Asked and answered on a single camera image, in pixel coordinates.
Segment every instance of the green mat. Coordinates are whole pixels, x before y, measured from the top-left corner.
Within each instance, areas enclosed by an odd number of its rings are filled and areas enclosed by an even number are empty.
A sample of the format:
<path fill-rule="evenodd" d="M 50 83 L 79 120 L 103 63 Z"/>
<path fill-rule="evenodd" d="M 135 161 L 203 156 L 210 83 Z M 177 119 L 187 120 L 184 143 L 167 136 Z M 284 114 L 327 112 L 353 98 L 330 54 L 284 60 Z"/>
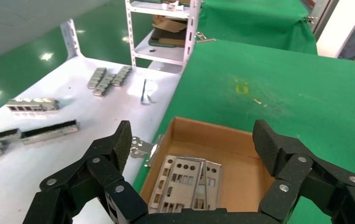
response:
<path fill-rule="evenodd" d="M 317 54 L 299 0 L 206 0 L 198 31 L 207 38 Z"/>
<path fill-rule="evenodd" d="M 318 157 L 355 172 L 355 63 L 217 40 L 195 46 L 157 131 L 175 116 L 252 131 L 265 119 Z M 134 183 L 139 191 L 148 173 Z M 301 198 L 290 224 L 329 224 Z"/>

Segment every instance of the white shelf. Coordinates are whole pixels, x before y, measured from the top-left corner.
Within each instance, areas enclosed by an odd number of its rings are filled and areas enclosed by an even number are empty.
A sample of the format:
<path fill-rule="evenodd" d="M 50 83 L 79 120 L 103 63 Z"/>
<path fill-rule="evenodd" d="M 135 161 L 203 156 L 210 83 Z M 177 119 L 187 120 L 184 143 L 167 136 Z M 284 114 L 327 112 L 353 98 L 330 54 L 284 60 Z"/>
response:
<path fill-rule="evenodd" d="M 183 65 L 184 48 L 154 47 L 148 44 L 148 40 L 154 29 L 135 48 L 135 57 L 164 62 L 170 64 Z"/>
<path fill-rule="evenodd" d="M 189 9 L 189 7 L 184 7 L 184 11 L 167 11 L 162 10 L 162 6 L 159 3 L 148 3 L 141 1 L 134 1 L 129 7 L 131 12 L 172 16 L 184 19 L 188 19 Z"/>

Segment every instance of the metal plate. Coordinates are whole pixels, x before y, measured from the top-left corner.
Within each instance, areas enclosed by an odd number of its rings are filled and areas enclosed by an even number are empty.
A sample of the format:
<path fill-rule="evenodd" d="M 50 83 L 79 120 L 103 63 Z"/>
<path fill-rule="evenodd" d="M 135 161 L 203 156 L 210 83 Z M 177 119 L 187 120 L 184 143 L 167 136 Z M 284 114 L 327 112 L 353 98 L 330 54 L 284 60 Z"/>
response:
<path fill-rule="evenodd" d="M 221 165 L 206 161 L 206 183 L 208 209 L 215 210 L 218 206 L 218 197 L 221 186 Z"/>
<path fill-rule="evenodd" d="M 151 195 L 150 202 L 148 203 L 148 213 L 150 214 L 155 213 L 158 210 L 166 182 L 168 181 L 168 177 L 170 176 L 175 160 L 176 156 L 173 155 L 167 155 L 165 157 L 160 173 L 158 174 L 157 181 L 155 182 L 153 194 Z"/>
<path fill-rule="evenodd" d="M 164 186 L 158 212 L 181 212 L 183 208 L 191 208 L 202 168 L 202 162 L 176 158 Z"/>

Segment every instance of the cardboard box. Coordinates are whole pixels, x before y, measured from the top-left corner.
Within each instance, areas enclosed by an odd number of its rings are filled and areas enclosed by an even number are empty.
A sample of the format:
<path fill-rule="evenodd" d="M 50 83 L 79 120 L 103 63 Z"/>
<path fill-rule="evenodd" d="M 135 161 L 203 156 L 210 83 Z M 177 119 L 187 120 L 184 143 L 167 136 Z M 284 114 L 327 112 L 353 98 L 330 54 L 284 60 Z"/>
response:
<path fill-rule="evenodd" d="M 149 203 L 167 154 L 204 158 L 222 165 L 219 208 L 257 211 L 274 178 L 260 160 L 251 133 L 176 117 L 170 123 L 140 193 Z"/>

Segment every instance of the rectangular hole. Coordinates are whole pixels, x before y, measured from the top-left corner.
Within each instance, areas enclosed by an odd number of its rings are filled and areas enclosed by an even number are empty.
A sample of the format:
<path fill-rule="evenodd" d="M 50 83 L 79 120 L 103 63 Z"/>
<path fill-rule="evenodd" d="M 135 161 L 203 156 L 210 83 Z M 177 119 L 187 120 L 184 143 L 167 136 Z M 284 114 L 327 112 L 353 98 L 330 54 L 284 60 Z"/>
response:
<path fill-rule="evenodd" d="M 166 212 L 166 210 L 167 210 L 167 206 L 169 205 L 169 203 L 167 203 L 167 202 L 165 202 L 164 203 L 164 206 L 162 207 L 162 212 Z"/>
<path fill-rule="evenodd" d="M 172 182 L 176 182 L 176 177 L 177 177 L 177 174 L 173 174 L 173 175 L 172 175 L 172 180 L 171 180 L 171 181 L 172 181 Z"/>
<path fill-rule="evenodd" d="M 184 209 L 184 204 L 176 204 L 176 208 L 174 209 L 175 212 L 181 212 Z"/>
<path fill-rule="evenodd" d="M 188 177 L 188 184 L 192 185 L 192 182 L 194 181 L 194 177 L 193 176 L 189 176 Z"/>
<path fill-rule="evenodd" d="M 177 176 L 177 181 L 176 181 L 177 183 L 181 183 L 181 179 L 182 179 L 181 177 L 182 177 L 182 176 L 183 176 L 183 175 L 181 175 L 181 174 L 179 174 L 179 175 Z"/>
<path fill-rule="evenodd" d="M 169 209 L 167 210 L 168 212 L 172 213 L 173 212 L 173 208 L 174 208 L 174 204 L 170 203 L 169 204 Z"/>
<path fill-rule="evenodd" d="M 172 193 L 172 189 L 173 189 L 173 187 L 168 187 L 167 188 L 166 196 L 170 197 L 170 194 Z"/>
<path fill-rule="evenodd" d="M 165 168 L 164 169 L 164 172 L 162 173 L 163 176 L 167 176 L 167 173 L 168 173 L 169 169 L 168 168 Z"/>
<path fill-rule="evenodd" d="M 205 209 L 205 201 L 203 199 L 198 200 L 198 208 L 199 209 Z"/>
<path fill-rule="evenodd" d="M 188 183 L 188 176 L 183 176 L 183 181 L 181 183 L 187 184 Z"/>
<path fill-rule="evenodd" d="M 211 178 L 210 179 L 210 186 L 215 187 L 216 186 L 216 180 Z"/>
<path fill-rule="evenodd" d="M 160 202 L 160 198 L 161 198 L 161 195 L 160 194 L 156 194 L 155 197 L 154 197 L 154 203 L 159 203 Z"/>
<path fill-rule="evenodd" d="M 196 192 L 198 194 L 204 195 L 205 194 L 205 185 L 198 184 L 198 187 L 196 188 Z"/>

